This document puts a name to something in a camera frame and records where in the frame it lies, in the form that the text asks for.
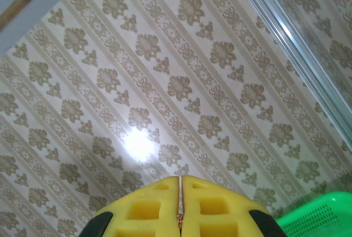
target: green plastic basket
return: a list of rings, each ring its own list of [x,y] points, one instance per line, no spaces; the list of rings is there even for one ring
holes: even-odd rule
[[[325,194],[277,223],[288,237],[352,237],[352,194]]]

